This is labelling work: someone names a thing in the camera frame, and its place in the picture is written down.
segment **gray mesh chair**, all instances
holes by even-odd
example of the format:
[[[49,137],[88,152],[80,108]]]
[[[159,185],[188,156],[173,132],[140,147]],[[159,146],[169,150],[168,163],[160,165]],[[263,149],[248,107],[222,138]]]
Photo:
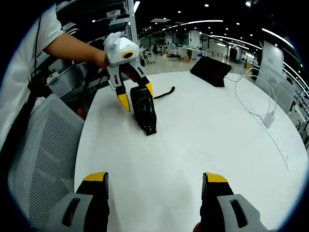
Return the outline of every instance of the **gray mesh chair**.
[[[10,167],[8,185],[31,226],[40,228],[50,209],[74,192],[78,144],[84,121],[50,95],[31,114]]]

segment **ceiling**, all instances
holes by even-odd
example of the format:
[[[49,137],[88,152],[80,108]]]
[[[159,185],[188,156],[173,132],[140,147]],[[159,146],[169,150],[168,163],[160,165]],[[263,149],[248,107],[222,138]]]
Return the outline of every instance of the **ceiling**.
[[[285,62],[292,66],[294,70],[300,70],[300,75],[308,80],[300,66],[302,60],[298,53],[282,40],[261,30],[261,28],[270,30],[288,41],[295,39],[287,26],[288,22],[284,21],[285,18],[282,19],[282,10],[278,11],[278,8],[282,9],[282,6],[279,7],[278,2],[276,0],[255,0],[252,1],[251,7],[247,7],[245,0],[140,0],[135,18],[140,37],[156,31],[162,31],[167,26],[178,25],[177,22],[223,20],[223,22],[194,23],[178,26],[165,31],[178,30],[178,32],[186,33],[197,28],[196,30],[204,34],[239,39],[259,47],[261,46],[260,42],[263,43],[266,40],[272,44],[277,44],[278,48],[284,53]],[[155,24],[151,22],[154,18],[167,18],[170,21]],[[256,52],[257,54],[262,52],[262,50],[256,51],[256,48],[250,45],[246,45],[246,47],[249,47],[249,51]]]

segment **white table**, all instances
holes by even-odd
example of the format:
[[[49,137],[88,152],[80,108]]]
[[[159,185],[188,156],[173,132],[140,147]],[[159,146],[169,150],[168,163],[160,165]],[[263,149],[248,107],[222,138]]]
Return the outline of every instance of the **white table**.
[[[178,47],[178,50],[180,52],[181,57],[185,57],[187,55],[188,50],[192,51],[191,61],[192,61],[194,55],[195,55],[194,59],[197,59],[198,53],[202,52],[202,50],[194,49],[194,48],[190,48],[190,47]]]
[[[200,221],[204,172],[224,176],[235,194],[260,211],[268,229],[278,228],[308,171],[305,147],[285,112],[277,106],[271,128],[289,154],[290,170],[261,124],[236,99],[231,81],[215,88],[189,72],[149,80],[156,96],[176,87],[154,101],[157,134],[146,136],[109,87],[97,92],[84,124],[75,190],[87,175],[109,172],[108,230],[192,231]],[[135,85],[125,81],[128,93]],[[268,95],[254,84],[243,78],[238,94],[246,106],[266,113]]]

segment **white cable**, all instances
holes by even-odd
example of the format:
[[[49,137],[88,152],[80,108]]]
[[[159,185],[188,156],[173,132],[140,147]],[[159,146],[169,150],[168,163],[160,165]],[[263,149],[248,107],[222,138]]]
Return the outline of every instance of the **white cable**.
[[[230,79],[230,78],[228,78],[228,77],[226,77],[226,78],[227,78],[228,80],[232,81],[232,82],[235,82],[234,92],[235,92],[235,95],[236,95],[238,101],[242,104],[242,106],[243,106],[250,114],[256,115],[256,116],[258,116],[258,117],[262,117],[262,116],[261,116],[261,115],[258,115],[258,114],[256,114],[256,113],[254,113],[254,112],[251,112],[251,111],[248,110],[247,107],[242,103],[242,101],[240,100],[240,98],[239,98],[238,95],[237,95],[236,87],[237,87],[237,83],[238,83],[243,77],[245,77],[245,76],[250,76],[250,77],[253,77],[253,76],[254,76],[254,77],[260,78],[261,80],[263,80],[264,82],[266,82],[266,83],[268,84],[268,95],[269,95],[268,112],[270,111],[270,89],[269,89],[269,87],[270,87],[271,90],[272,90],[272,92],[273,92],[274,98],[275,98],[275,108],[274,108],[274,109],[272,110],[272,112],[271,112],[271,114],[274,115],[274,114],[275,114],[275,110],[276,110],[276,108],[277,108],[277,98],[276,98],[276,95],[275,95],[275,91],[274,91],[273,87],[270,85],[270,83],[268,83],[268,82],[267,82],[266,80],[264,80],[263,78],[261,78],[261,77],[259,77],[259,76],[256,76],[256,75],[246,75],[246,73],[248,73],[248,71],[250,71],[250,70],[252,70],[252,69],[258,70],[257,68],[253,68],[253,67],[252,67],[252,68],[248,69],[248,70],[245,72],[245,74],[242,75],[242,76],[240,76],[236,81],[234,81],[234,80],[232,80],[232,79]]]

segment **white sleeve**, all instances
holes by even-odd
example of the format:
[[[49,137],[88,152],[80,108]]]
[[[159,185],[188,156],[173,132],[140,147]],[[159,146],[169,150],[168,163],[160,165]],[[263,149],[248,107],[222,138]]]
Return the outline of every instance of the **white sleeve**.
[[[41,25],[39,29],[37,53],[40,53],[52,41],[54,41],[63,31],[61,24],[57,20],[56,5],[53,5],[42,14]]]

